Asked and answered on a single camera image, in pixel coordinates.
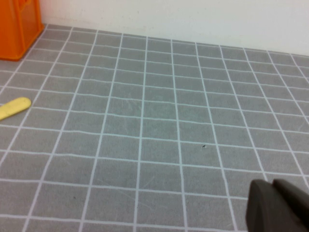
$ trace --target white grout line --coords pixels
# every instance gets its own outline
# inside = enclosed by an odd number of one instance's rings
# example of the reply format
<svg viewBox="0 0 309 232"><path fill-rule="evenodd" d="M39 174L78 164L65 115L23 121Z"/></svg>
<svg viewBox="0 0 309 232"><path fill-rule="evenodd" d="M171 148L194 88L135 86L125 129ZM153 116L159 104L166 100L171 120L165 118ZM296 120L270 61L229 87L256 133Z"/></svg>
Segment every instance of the white grout line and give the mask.
<svg viewBox="0 0 309 232"><path fill-rule="evenodd" d="M184 190L184 176L183 176L183 158L182 158L182 150L181 150L181 142L180 142L180 126L179 126L179 116L178 116L178 106L177 106L176 81L175 81L175 76L174 76L175 70L174 70L173 42L172 42L172 40L170 41L170 49L171 49L171 61L172 61L172 73L173 73L173 85L174 85L174 99L175 99L175 111L176 111L179 169L180 169L182 201L183 201L183 224L184 224L184 231L188 232L188 217L187 217L187 206L186 206L186 200L185 200L185 194L184 194L185 190Z"/></svg>
<svg viewBox="0 0 309 232"><path fill-rule="evenodd" d="M144 77L143 77L143 92L141 101L141 113L140 113L140 139L139 139L139 155L137 165L137 178L136 178L136 192L135 192L135 205L134 205L134 218L133 218L133 232L136 232L137 217L138 217L138 206L139 206L139 191L140 188L140 160L141 160L141 143L143 133L143 118L144 118L144 100L145 100L145 83L146 83L146 68L147 68L147 50L148 50L148 37L146 37L146 48L145 48L145 61L144 61Z"/></svg>
<svg viewBox="0 0 309 232"><path fill-rule="evenodd" d="M57 62L57 60L59 59L59 57L60 57L60 55L61 55L61 53L62 53L62 51L63 51L65 45L67 44L67 42L68 42L68 40L69 40L69 38L70 38L71 33L72 33L72 29L71 29L71 31L70 31L70 34L69 34L69 36L68 36L66 42L63 44L63 47L62 47L61 51L59 52L59 54L58 54L58 56L57 56L57 58L56 58L56 60L55 60L55 62L54 62L54 65L52 66L50 72L51 72L52 69L54 68L54 66L55 66L55 64L56 64L56 62ZM57 149L57 147L58 147L58 144L59 144L59 141L60 141L62 132L63 132L63 130L64 130L65 126L66 126L67 120L68 120L68 118L69 118L70 110L71 110L71 108L73 107L74 100L75 100L75 98L76 98L76 93L77 93L77 91L78 91L78 89L79 89L79 86L80 86L80 84L81 84L81 82L82 82L82 78L83 78L83 75L84 75L85 70L86 70L86 65L85 65L85 67L84 67L84 69L83 69L83 72L82 72L81 78L80 78L80 80L79 80L79 82L78 82L76 91L75 91L75 93L74 93L74 95L73 95L73 98L72 98L72 100L71 100L71 104L70 104L70 106L69 106L69 109L68 109L68 111L67 111L66 117L65 117L64 122L63 122L63 124L62 124L60 133L59 133L59 135L58 135L58 137L57 137L57 140L56 140L56 142L55 142L55 145L54 145L52 154L50 155L50 157L49 157L49 159L48 159L48 161L47 161L47 163L46 163L46 165L45 165L45 168L44 168L44 170L43 170L43 173L42 173L42 175L41 175L40 182L39 182L38 187L37 187L37 190L36 190L36 192L35 192L35 195L34 195L34 198L33 198L33 201L32 201L32 204L31 204L31 207L30 207L30 210L29 210L29 213L28 213L28 217L27 217L27 219L26 219L26 221L25 221L25 224L24 224L24 227L23 227L22 232L26 232L26 230L27 230L30 217L32 216L32 212L33 212L34 206L35 206L35 204L36 204L37 198L38 198L38 196L39 196L39 193L40 193L40 190L41 190L41 187L42 187L42 183L43 183L44 178L45 178L45 175L46 175L46 173L47 173L47 169L48 169L49 164L51 163L52 158L53 158L53 156L54 156L54 154L55 154L55 152L56 152L56 149Z"/></svg>
<svg viewBox="0 0 309 232"><path fill-rule="evenodd" d="M86 200L85 200L85 203L84 203L82 219L81 219L81 223L80 223L80 226L79 226L79 232L82 232L82 230L83 230L83 225L84 225L84 221L85 221L85 217L86 217L86 212L87 212L88 203L89 203L89 199L90 199L91 187L93 185L93 179L94 179L95 170L96 170L96 167L97 167L97 162L98 162L98 157L99 157L99 153L100 153L103 133L104 133L104 129L105 129L107 113L108 113L108 109L109 109L110 102L111 102L112 89L113 89L113 85L114 85L114 81L115 81L116 70L117 70L117 66L118 66L118 61L119 61L122 41L123 41L123 34L121 35L121 39L120 39L118 56L117 56L117 60L116 60L115 68L114 68L114 74L113 74L113 77L112 77L112 84L111 84L111 88L110 88L110 93L109 93L107 104L106 104L106 108L105 108L105 115L104 115L104 119L103 119L103 123L102 123L102 128L101 128L101 133L100 133L100 138L99 138L99 143L98 143L98 147L97 147L96 156L95 156L94 164L93 164L93 167L92 167L92 172L91 172L90 182L89 182L89 188L88 188L87 195L86 195Z"/></svg>
<svg viewBox="0 0 309 232"><path fill-rule="evenodd" d="M198 55L198 49L197 49L197 44L196 43L195 43L195 48L196 48L196 53ZM199 59L197 60L197 62L198 62L200 77L203 80L202 69L201 69L201 66L200 66L200 63L199 63ZM205 95L206 104L209 105L208 96L207 96L207 93L206 93L206 88L205 88L204 81L202 81L202 85L203 85L203 89L204 89L204 95ZM231 199L230 199L228 183L227 183L226 175L225 175L225 172L224 172L224 169L223 169L223 163L222 163L222 159L221 159L220 149L219 149L219 146L218 146L217 135L216 135L216 131L215 131L215 128L214 128L213 121L212 121L212 115L211 115L210 108L208 108L208 114L209 114L209 118L210 118L210 121L211 121L211 128L212 128L212 133L213 133L213 137L214 137L214 142L216 144L216 150L217 150L217 154L218 154L218 160L219 160L219 163L220 163L220 169L221 169L221 173L222 173L222 178L223 178L224 184L225 184L225 192L226 192L226 195L228 197L227 199L228 199L228 205L229 205L229 209L230 209L230 214L231 214L231 217L232 217L233 227L234 227L234 230L238 231L238 227L237 227L237 223L236 223L236 219L235 219L235 215L234 215L234 210L233 210L232 202L231 202Z"/></svg>
<svg viewBox="0 0 309 232"><path fill-rule="evenodd" d="M245 52L246 58L248 59L246 50L243 49L243 51ZM272 58L271 58L271 56L270 56L270 54L269 54L268 51L267 51L267 54L268 54L270 60L272 61ZM276 66L275 66L274 64L273 64L273 66L275 67L277 73L279 74L280 78L282 79L282 77L281 77L280 73L278 72ZM254 77L255 77L256 81L257 81L258 84L259 84L259 81L258 81L258 79L256 78L256 75L255 75L254 72L253 72L253 74L254 74ZM296 156L295 156L295 154L294 154L294 151L292 150L291 145L290 145L288 139L286 138L285 133L284 133L283 130L282 130L282 127L281 127L281 125L280 125L280 123L279 123L279 121L278 121L278 118L277 118L276 114L274 113L274 111L273 111L273 109L272 109L272 107L271 107L271 105L270 105L268 99L266 98L266 95L265 95L265 93L264 93L264 91L263 91L263 88L262 88L261 86L260 86L260 89L261 89L261 91L262 91L262 93L263 93L263 95L264 95L264 97L265 97L265 100L266 100L266 102L267 102L267 104L268 104L268 106L269 106L271 112L273 113L273 116L274 116L274 118L275 118L275 120L276 120L276 122L277 122L277 125L278 125L279 129L281 130L281 133L282 133L282 135L283 135L283 138L284 138L284 140L285 140L287 146L289 147L289 151L291 152L291 154L292 154L292 156L293 156L293 159L295 160L295 163L296 163L296 165L297 165L297 167L298 167L298 169L299 169L301 175L303 176L303 179L304 179L304 181L305 181L305 184L306 184L306 186L309 188L308 182L307 182L307 180L306 180L306 178L305 178L305 176L304 176L304 173L303 173L303 171L302 171L302 169L301 169L301 167L300 167L300 165L299 165L299 163L298 163L298 160L297 160L297 158L296 158Z"/></svg>
<svg viewBox="0 0 309 232"><path fill-rule="evenodd" d="M221 46L219 46L219 48L220 48L221 55L223 56L223 52L222 52ZM229 72L228 72L228 70L227 70L226 63L225 63L224 60L223 60L223 64L224 64L225 69L226 69L227 77L228 77L229 81L231 82L231 77L230 77L230 74L229 74ZM239 103L238 97L237 97L237 95L236 95L236 91L235 91L235 89L234 89L233 83L231 83L231 86L232 86L232 89L233 89L233 92L234 92L234 95L235 95L235 98L236 98L238 107L239 107L239 109L240 109L240 113L241 113L243 122L244 122L244 124L245 124L246 130L247 130L247 133L248 133L248 136L249 136L249 138L250 138L250 142L251 142L252 147L253 147L253 149L254 149L254 152L255 152L257 161L258 161L258 163L259 163L260 169L261 169L261 171L262 171L262 173L263 173L263 177L264 177L264 179L265 179L266 181L268 181L267 176L266 176L265 171L264 171L264 168L263 168L263 165L262 165L262 162L261 162L261 159L260 159L260 156L259 156L259 154L258 154L258 152L257 152L257 150L256 150L256 147L255 147L255 144L254 144L254 141L253 141L251 132L250 132L250 130L249 130L249 127L248 127L248 124L247 124L247 120L246 120L246 118L245 118L245 115L244 115L244 113L243 113L243 111L242 111L242 108L241 108L241 105L240 105L240 103Z"/></svg>

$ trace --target yellow sponge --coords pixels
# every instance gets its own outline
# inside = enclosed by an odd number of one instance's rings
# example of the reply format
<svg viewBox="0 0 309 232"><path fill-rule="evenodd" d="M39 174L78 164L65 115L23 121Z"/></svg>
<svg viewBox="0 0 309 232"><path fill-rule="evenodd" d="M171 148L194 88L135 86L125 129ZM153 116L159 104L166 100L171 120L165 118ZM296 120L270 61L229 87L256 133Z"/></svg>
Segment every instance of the yellow sponge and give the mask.
<svg viewBox="0 0 309 232"><path fill-rule="evenodd" d="M29 98L16 98L13 101L0 106L0 120L26 110L30 106L31 100Z"/></svg>

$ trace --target orange plastic crate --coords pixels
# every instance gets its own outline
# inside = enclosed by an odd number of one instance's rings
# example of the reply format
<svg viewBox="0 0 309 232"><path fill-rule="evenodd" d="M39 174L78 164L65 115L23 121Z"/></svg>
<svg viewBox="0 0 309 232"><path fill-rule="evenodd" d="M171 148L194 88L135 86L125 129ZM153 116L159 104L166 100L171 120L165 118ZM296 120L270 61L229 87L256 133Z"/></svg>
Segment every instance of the orange plastic crate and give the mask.
<svg viewBox="0 0 309 232"><path fill-rule="evenodd" d="M21 59L43 29L39 0L0 0L0 59Z"/></svg>

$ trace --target floor tile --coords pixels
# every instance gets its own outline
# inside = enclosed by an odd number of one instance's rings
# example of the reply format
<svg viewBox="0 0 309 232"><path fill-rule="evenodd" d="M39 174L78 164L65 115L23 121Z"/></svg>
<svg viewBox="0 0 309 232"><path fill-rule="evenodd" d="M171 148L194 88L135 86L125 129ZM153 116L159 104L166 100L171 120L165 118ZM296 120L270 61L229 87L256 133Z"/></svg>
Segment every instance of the floor tile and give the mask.
<svg viewBox="0 0 309 232"><path fill-rule="evenodd" d="M27 232L77 232L79 228L78 222L64 222L64 221L47 221L31 219L28 224Z"/></svg>
<svg viewBox="0 0 309 232"><path fill-rule="evenodd" d="M228 201L223 198L186 196L188 226L232 230Z"/></svg>
<svg viewBox="0 0 309 232"><path fill-rule="evenodd" d="M202 80L197 78L175 77L176 89L204 91Z"/></svg>
<svg viewBox="0 0 309 232"><path fill-rule="evenodd" d="M181 66L174 64L174 75L184 77L200 78L200 71L198 67Z"/></svg>
<svg viewBox="0 0 309 232"><path fill-rule="evenodd" d="M265 99L238 96L238 101L242 110L270 112L270 108Z"/></svg>
<svg viewBox="0 0 309 232"><path fill-rule="evenodd" d="M179 120L192 122L209 122L209 113L206 107L177 105Z"/></svg>
<svg viewBox="0 0 309 232"><path fill-rule="evenodd" d="M9 152L0 169L0 177L39 180L49 156Z"/></svg>
<svg viewBox="0 0 309 232"><path fill-rule="evenodd" d="M114 70L100 68L86 68L83 79L94 79L98 81L112 81Z"/></svg>
<svg viewBox="0 0 309 232"><path fill-rule="evenodd" d="M292 99L286 87L262 86L267 98Z"/></svg>
<svg viewBox="0 0 309 232"><path fill-rule="evenodd" d="M225 170L229 193L234 197L248 197L250 183L254 179L263 179L262 173L248 173Z"/></svg>
<svg viewBox="0 0 309 232"><path fill-rule="evenodd" d="M10 231L10 232L20 232L22 231L25 224L25 219L19 218L8 218L2 217L0 218L0 225L3 231Z"/></svg>
<svg viewBox="0 0 309 232"><path fill-rule="evenodd" d="M17 129L0 127L0 149L7 149Z"/></svg>
<svg viewBox="0 0 309 232"><path fill-rule="evenodd" d="M185 192L226 195L220 169L183 167L183 179Z"/></svg>
<svg viewBox="0 0 309 232"><path fill-rule="evenodd" d="M256 147L289 149L280 131L250 129L250 133Z"/></svg>
<svg viewBox="0 0 309 232"><path fill-rule="evenodd" d="M278 72L282 75L302 76L301 72L296 66L276 65Z"/></svg>
<svg viewBox="0 0 309 232"><path fill-rule="evenodd" d="M236 98L234 96L226 94L208 93L207 98L210 107L239 109Z"/></svg>
<svg viewBox="0 0 309 232"><path fill-rule="evenodd" d="M146 40L138 38L123 37L122 47L145 50Z"/></svg>
<svg viewBox="0 0 309 232"><path fill-rule="evenodd" d="M309 151L308 134L285 132L293 151Z"/></svg>
<svg viewBox="0 0 309 232"><path fill-rule="evenodd" d="M139 142L139 139L103 135L99 156L137 160Z"/></svg>
<svg viewBox="0 0 309 232"><path fill-rule="evenodd" d="M0 103L8 103L16 98L25 97L33 101L38 94L37 90L25 90L6 87L0 94Z"/></svg>
<svg viewBox="0 0 309 232"><path fill-rule="evenodd" d="M180 122L179 129L182 141L214 143L211 125Z"/></svg>
<svg viewBox="0 0 309 232"><path fill-rule="evenodd" d="M93 179L94 185L135 188L137 163L99 159Z"/></svg>
<svg viewBox="0 0 309 232"><path fill-rule="evenodd" d="M137 223L183 226L181 195L140 192Z"/></svg>
<svg viewBox="0 0 309 232"><path fill-rule="evenodd" d="M309 88L309 82L304 77L282 76L288 87Z"/></svg>
<svg viewBox="0 0 309 232"><path fill-rule="evenodd" d="M144 66L143 61L119 59L117 68L127 71L144 72Z"/></svg>
<svg viewBox="0 0 309 232"><path fill-rule="evenodd" d="M178 144L176 142L143 139L141 160L179 163Z"/></svg>
<svg viewBox="0 0 309 232"><path fill-rule="evenodd" d="M204 79L228 81L226 70L201 68Z"/></svg>
<svg viewBox="0 0 309 232"><path fill-rule="evenodd" d="M243 83L233 83L236 94L262 97L263 93L259 85L243 84Z"/></svg>
<svg viewBox="0 0 309 232"><path fill-rule="evenodd" d="M83 232L100 232L100 231L114 231L114 232L131 232L132 226L118 226L118 225L104 225L104 224L90 224L85 223Z"/></svg>
<svg viewBox="0 0 309 232"><path fill-rule="evenodd" d="M143 85L144 74L117 70L115 75L115 82Z"/></svg>
<svg viewBox="0 0 309 232"><path fill-rule="evenodd" d="M212 59L207 57L199 57L199 64L203 68L224 69L225 66L221 59Z"/></svg>
<svg viewBox="0 0 309 232"><path fill-rule="evenodd" d="M88 55L91 51L92 45L82 43L70 43L67 42L63 48L64 52L83 53Z"/></svg>
<svg viewBox="0 0 309 232"><path fill-rule="evenodd" d="M113 52L112 56L117 57L117 55L118 55L118 49L117 49L117 53ZM119 58L137 59L137 60L144 61L145 60L145 51L138 51L138 50L130 50L130 49L121 48Z"/></svg>
<svg viewBox="0 0 309 232"><path fill-rule="evenodd" d="M229 70L251 71L248 62L225 60L226 68Z"/></svg>
<svg viewBox="0 0 309 232"><path fill-rule="evenodd" d="M196 48L193 44L183 44L173 42L173 53L184 55L196 55Z"/></svg>
<svg viewBox="0 0 309 232"><path fill-rule="evenodd" d="M176 122L144 119L142 136L149 138L176 140Z"/></svg>
<svg viewBox="0 0 309 232"><path fill-rule="evenodd" d="M252 146L245 128L215 126L215 132L219 144Z"/></svg>
<svg viewBox="0 0 309 232"><path fill-rule="evenodd" d="M307 165L309 162L309 155L305 153L296 153L295 156L303 173L309 175L309 166Z"/></svg>
<svg viewBox="0 0 309 232"><path fill-rule="evenodd" d="M29 52L27 59L54 62L56 60L58 54L59 53L56 52L56 51L32 49Z"/></svg>
<svg viewBox="0 0 309 232"><path fill-rule="evenodd" d="M140 189L181 192L179 166L142 163L140 165Z"/></svg>
<svg viewBox="0 0 309 232"><path fill-rule="evenodd" d="M108 97L111 91L111 83L97 82L92 80L81 81L78 93L93 94Z"/></svg>
<svg viewBox="0 0 309 232"><path fill-rule="evenodd" d="M87 188L43 184L33 209L34 216L81 218Z"/></svg>
<svg viewBox="0 0 309 232"><path fill-rule="evenodd" d="M155 86L155 87L173 88L174 87L173 77L147 73L146 74L146 85Z"/></svg>
<svg viewBox="0 0 309 232"><path fill-rule="evenodd" d="M147 62L146 72L164 75L173 75L172 66L170 64Z"/></svg>
<svg viewBox="0 0 309 232"><path fill-rule="evenodd" d="M72 110L105 113L107 98L77 95Z"/></svg>
<svg viewBox="0 0 309 232"><path fill-rule="evenodd" d="M135 191L93 188L86 219L133 223Z"/></svg>
<svg viewBox="0 0 309 232"><path fill-rule="evenodd" d="M107 116L104 133L139 136L140 119L119 116Z"/></svg>
<svg viewBox="0 0 309 232"><path fill-rule="evenodd" d="M246 50L246 54L249 61L271 63L267 52Z"/></svg>
<svg viewBox="0 0 309 232"><path fill-rule="evenodd" d="M183 164L220 167L217 148L214 145L181 143Z"/></svg>
<svg viewBox="0 0 309 232"><path fill-rule="evenodd" d="M88 66L114 69L116 61L117 61L116 58L90 56Z"/></svg>
<svg viewBox="0 0 309 232"><path fill-rule="evenodd" d="M27 215L38 184L14 182L0 183L0 213Z"/></svg>
<svg viewBox="0 0 309 232"><path fill-rule="evenodd" d="M284 86L284 83L279 75L268 73L256 73L255 75L260 84Z"/></svg>
<svg viewBox="0 0 309 232"><path fill-rule="evenodd" d="M269 104L275 113L300 115L298 106L293 101L269 99Z"/></svg>
<svg viewBox="0 0 309 232"><path fill-rule="evenodd" d="M175 105L170 103L145 102L144 117L176 119Z"/></svg>
<svg viewBox="0 0 309 232"><path fill-rule="evenodd" d="M45 82L43 90L74 93L78 82L78 79L49 77Z"/></svg>
<svg viewBox="0 0 309 232"><path fill-rule="evenodd" d="M220 146L223 167L260 171L256 154L253 149Z"/></svg>
<svg viewBox="0 0 309 232"><path fill-rule="evenodd" d="M21 129L13 143L12 150L52 152L59 132Z"/></svg>
<svg viewBox="0 0 309 232"><path fill-rule="evenodd" d="M229 70L228 73L231 78L231 81L256 83L254 74L252 72L240 72L240 71Z"/></svg>
<svg viewBox="0 0 309 232"><path fill-rule="evenodd" d="M63 132L56 153L95 156L99 135Z"/></svg>
<svg viewBox="0 0 309 232"><path fill-rule="evenodd" d="M108 113L123 116L140 117L141 101L111 98Z"/></svg>
<svg viewBox="0 0 309 232"><path fill-rule="evenodd" d="M33 106L68 110L73 99L71 93L41 92Z"/></svg>
<svg viewBox="0 0 309 232"><path fill-rule="evenodd" d="M283 130L309 132L309 125L302 116L277 115L277 119Z"/></svg>
<svg viewBox="0 0 309 232"><path fill-rule="evenodd" d="M66 63L66 64L85 65L87 60L88 60L88 55L62 52L57 62Z"/></svg>
<svg viewBox="0 0 309 232"><path fill-rule="evenodd" d="M207 92L231 93L231 94L234 93L232 86L229 82L204 80L204 83Z"/></svg>
<svg viewBox="0 0 309 232"><path fill-rule="evenodd" d="M197 52L199 56L221 58L219 47L197 45Z"/></svg>
<svg viewBox="0 0 309 232"><path fill-rule="evenodd" d="M260 112L243 112L243 114L246 118L248 127L279 130L278 124L273 114Z"/></svg>
<svg viewBox="0 0 309 232"><path fill-rule="evenodd" d="M56 64L51 72L51 75L80 78L83 69L84 68L82 66L76 66L70 64Z"/></svg>
<svg viewBox="0 0 309 232"><path fill-rule="evenodd" d="M300 174L290 152L259 150L258 153L266 172Z"/></svg>
<svg viewBox="0 0 309 232"><path fill-rule="evenodd" d="M69 41L93 44L95 37L96 35L94 33L84 33L84 32L72 31Z"/></svg>
<svg viewBox="0 0 309 232"><path fill-rule="evenodd" d="M197 66L197 57L190 57L190 56L183 56L183 55L173 55L174 64L181 64L181 65L189 65L189 66Z"/></svg>
<svg viewBox="0 0 309 232"><path fill-rule="evenodd" d="M205 93L177 90L177 103L207 106Z"/></svg>
<svg viewBox="0 0 309 232"><path fill-rule="evenodd" d="M171 64L172 56L169 53L159 53L149 51L147 52L147 61Z"/></svg>
<svg viewBox="0 0 309 232"><path fill-rule="evenodd" d="M271 52L269 53L269 55L275 64L295 65L290 55L271 53Z"/></svg>
<svg viewBox="0 0 309 232"><path fill-rule="evenodd" d="M24 63L18 69L19 72L23 73L35 73L47 75L52 68L53 63L36 62L25 60Z"/></svg>
<svg viewBox="0 0 309 232"><path fill-rule="evenodd" d="M148 51L170 52L170 42L148 40Z"/></svg>
<svg viewBox="0 0 309 232"><path fill-rule="evenodd" d="M45 180L75 184L89 184L94 160L72 156L54 156Z"/></svg>
<svg viewBox="0 0 309 232"><path fill-rule="evenodd" d="M128 99L142 99L143 87L130 86L125 84L115 83L112 88L112 96Z"/></svg>
<svg viewBox="0 0 309 232"><path fill-rule="evenodd" d="M277 74L277 71L272 64L250 62L250 65L254 72Z"/></svg>
<svg viewBox="0 0 309 232"><path fill-rule="evenodd" d="M248 228L244 218L246 218L247 200L231 199L231 202L238 229L246 231Z"/></svg>
<svg viewBox="0 0 309 232"><path fill-rule="evenodd" d="M211 115L214 124L245 126L238 110L211 109Z"/></svg>
<svg viewBox="0 0 309 232"><path fill-rule="evenodd" d="M103 119L104 115L70 112L64 130L100 133Z"/></svg>
<svg viewBox="0 0 309 232"><path fill-rule="evenodd" d="M145 87L146 101L175 102L173 89Z"/></svg>
<svg viewBox="0 0 309 232"><path fill-rule="evenodd" d="M222 53L224 59L238 59L238 60L247 60L244 51L238 49L231 49L231 48L222 48Z"/></svg>
<svg viewBox="0 0 309 232"><path fill-rule="evenodd" d="M98 34L96 44L119 47L121 37Z"/></svg>
<svg viewBox="0 0 309 232"><path fill-rule="evenodd" d="M266 176L270 183L272 183L274 179L283 179L290 182L292 185L295 185L296 187L300 188L305 193L309 194L308 187L305 184L303 177L301 176L280 175L280 174L266 174Z"/></svg>

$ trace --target gray tile floor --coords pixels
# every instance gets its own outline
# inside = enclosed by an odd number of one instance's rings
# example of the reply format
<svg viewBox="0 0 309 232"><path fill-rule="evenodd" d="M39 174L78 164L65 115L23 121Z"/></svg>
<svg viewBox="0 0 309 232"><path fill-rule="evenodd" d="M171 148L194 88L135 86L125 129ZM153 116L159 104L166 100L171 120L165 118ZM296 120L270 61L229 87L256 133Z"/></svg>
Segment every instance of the gray tile floor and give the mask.
<svg viewBox="0 0 309 232"><path fill-rule="evenodd" d="M245 231L252 179L309 192L309 57L48 25L0 61L21 96L1 231Z"/></svg>

